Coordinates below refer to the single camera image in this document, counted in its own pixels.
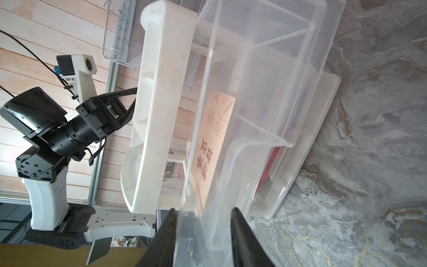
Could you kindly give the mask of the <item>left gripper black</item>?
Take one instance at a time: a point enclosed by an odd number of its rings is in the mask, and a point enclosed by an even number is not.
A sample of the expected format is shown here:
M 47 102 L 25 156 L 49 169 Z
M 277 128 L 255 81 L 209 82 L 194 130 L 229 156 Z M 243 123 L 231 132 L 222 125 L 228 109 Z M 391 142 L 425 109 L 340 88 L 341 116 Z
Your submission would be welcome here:
M 136 102 L 127 109 L 120 98 L 135 95 L 137 88 L 104 93 L 91 97 L 76 110 L 76 130 L 81 136 L 107 137 L 128 124 L 134 114 Z

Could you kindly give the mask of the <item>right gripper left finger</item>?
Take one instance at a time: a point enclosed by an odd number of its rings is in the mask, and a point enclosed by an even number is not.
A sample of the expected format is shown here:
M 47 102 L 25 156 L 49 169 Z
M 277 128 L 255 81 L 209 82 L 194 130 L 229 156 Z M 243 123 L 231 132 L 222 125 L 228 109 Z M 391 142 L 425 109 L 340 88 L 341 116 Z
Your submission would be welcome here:
M 172 267 L 178 216 L 172 208 L 136 267 Z

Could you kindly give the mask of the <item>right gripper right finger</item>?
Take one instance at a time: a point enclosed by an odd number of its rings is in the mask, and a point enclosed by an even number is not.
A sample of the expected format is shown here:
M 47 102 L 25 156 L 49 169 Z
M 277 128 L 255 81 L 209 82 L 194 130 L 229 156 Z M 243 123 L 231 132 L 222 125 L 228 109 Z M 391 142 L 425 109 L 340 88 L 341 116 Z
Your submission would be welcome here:
M 274 267 L 240 209 L 234 207 L 230 221 L 232 262 L 235 267 Z

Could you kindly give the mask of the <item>beige postcard red characters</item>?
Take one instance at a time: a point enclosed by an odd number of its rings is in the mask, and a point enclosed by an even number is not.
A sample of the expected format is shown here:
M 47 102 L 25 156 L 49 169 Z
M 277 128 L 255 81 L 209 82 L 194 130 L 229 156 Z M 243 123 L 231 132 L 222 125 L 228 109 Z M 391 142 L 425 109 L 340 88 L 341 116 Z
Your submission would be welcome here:
M 202 113 L 190 174 L 199 213 L 207 201 L 235 100 L 233 96 L 214 91 Z

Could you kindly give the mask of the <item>white plastic drawer organizer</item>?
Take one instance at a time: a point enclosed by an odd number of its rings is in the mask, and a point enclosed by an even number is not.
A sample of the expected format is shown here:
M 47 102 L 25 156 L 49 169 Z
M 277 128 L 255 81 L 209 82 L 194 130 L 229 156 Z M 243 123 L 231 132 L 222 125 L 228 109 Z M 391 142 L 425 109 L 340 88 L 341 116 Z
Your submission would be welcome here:
M 130 151 L 121 172 L 122 192 L 131 212 L 181 208 L 187 146 L 200 106 L 207 57 L 207 48 L 194 40 L 200 13 L 169 1 L 142 10 L 145 43 Z M 187 89 L 183 82 L 192 51 L 201 54 L 201 60 L 192 89 Z

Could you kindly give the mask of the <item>clear plastic drawer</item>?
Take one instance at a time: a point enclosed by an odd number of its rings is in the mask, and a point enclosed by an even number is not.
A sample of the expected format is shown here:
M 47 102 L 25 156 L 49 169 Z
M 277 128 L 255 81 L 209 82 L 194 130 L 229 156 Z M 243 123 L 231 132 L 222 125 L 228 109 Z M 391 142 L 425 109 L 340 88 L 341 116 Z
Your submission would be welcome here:
M 207 48 L 187 146 L 176 267 L 230 267 L 230 221 L 271 219 L 295 181 L 340 78 L 324 71 L 344 1 L 207 1 L 194 40 Z M 202 113 L 214 91 L 235 104 L 202 213 L 190 181 Z

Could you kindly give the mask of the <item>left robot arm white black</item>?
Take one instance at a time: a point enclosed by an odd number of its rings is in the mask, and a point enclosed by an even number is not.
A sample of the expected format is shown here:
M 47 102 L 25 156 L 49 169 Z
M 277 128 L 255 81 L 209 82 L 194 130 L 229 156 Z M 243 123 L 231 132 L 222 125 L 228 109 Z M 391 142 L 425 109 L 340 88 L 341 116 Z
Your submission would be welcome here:
M 121 98 L 135 88 L 104 93 L 77 107 L 67 120 L 65 110 L 40 87 L 7 102 L 1 116 L 23 133 L 31 147 L 16 158 L 16 169 L 27 188 L 32 209 L 25 239 L 64 250 L 113 237 L 154 237 L 156 217 L 130 212 L 98 211 L 93 206 L 70 204 L 67 173 L 71 161 L 80 161 L 92 143 L 124 127 L 135 108 Z

